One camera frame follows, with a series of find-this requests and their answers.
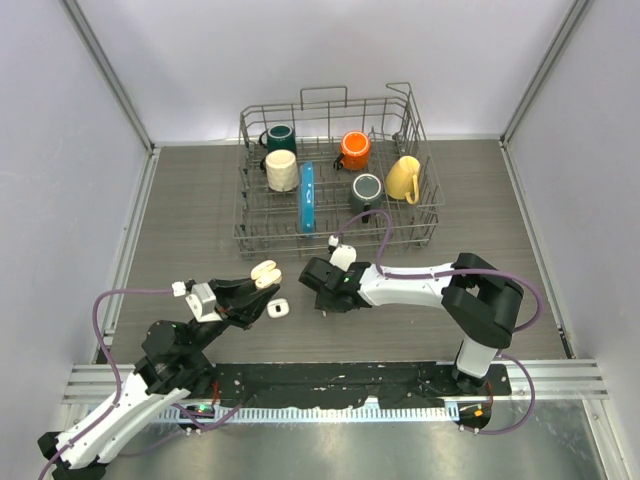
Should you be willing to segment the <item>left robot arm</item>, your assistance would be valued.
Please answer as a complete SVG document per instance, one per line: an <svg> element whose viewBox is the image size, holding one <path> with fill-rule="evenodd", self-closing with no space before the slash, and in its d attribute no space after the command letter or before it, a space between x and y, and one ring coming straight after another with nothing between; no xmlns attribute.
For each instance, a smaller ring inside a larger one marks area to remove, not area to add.
<svg viewBox="0 0 640 480"><path fill-rule="evenodd" d="M189 280L163 289L165 295L196 301L191 320L153 322L133 372L127 377L113 372L114 393L76 426L39 438L48 460L40 476L100 479L124 445L161 411L183 399L205 397L216 379L205 348L231 326L250 329L279 288L277 280L243 278Z"/></svg>

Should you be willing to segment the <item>beige earbud case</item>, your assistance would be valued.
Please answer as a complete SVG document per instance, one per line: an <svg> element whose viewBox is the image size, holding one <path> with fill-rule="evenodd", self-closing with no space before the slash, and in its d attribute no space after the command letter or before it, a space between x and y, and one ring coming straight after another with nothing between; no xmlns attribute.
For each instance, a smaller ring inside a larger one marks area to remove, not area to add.
<svg viewBox="0 0 640 480"><path fill-rule="evenodd" d="M262 290L279 284L282 280L282 271L274 260L265 260L251 270L250 278L255 287Z"/></svg>

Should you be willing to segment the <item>white earbud charging case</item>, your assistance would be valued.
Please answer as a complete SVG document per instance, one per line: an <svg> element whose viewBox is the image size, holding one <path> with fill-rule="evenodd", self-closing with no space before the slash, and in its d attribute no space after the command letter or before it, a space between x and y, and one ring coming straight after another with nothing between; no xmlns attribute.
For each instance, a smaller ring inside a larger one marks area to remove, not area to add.
<svg viewBox="0 0 640 480"><path fill-rule="evenodd" d="M266 311L272 319L283 318L290 313L289 302L284 298L273 299L267 304Z"/></svg>

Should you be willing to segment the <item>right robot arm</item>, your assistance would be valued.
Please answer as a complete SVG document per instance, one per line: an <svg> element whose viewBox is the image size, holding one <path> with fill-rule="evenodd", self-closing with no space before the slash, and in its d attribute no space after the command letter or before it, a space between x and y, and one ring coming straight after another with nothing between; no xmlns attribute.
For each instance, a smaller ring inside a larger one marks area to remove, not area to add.
<svg viewBox="0 0 640 480"><path fill-rule="evenodd" d="M461 253L453 263L419 268L313 257L299 282L316 293L315 307L325 312L391 304L446 311L464 332L451 380L465 395L486 385L492 360L510 346L524 297L518 283L471 253Z"/></svg>

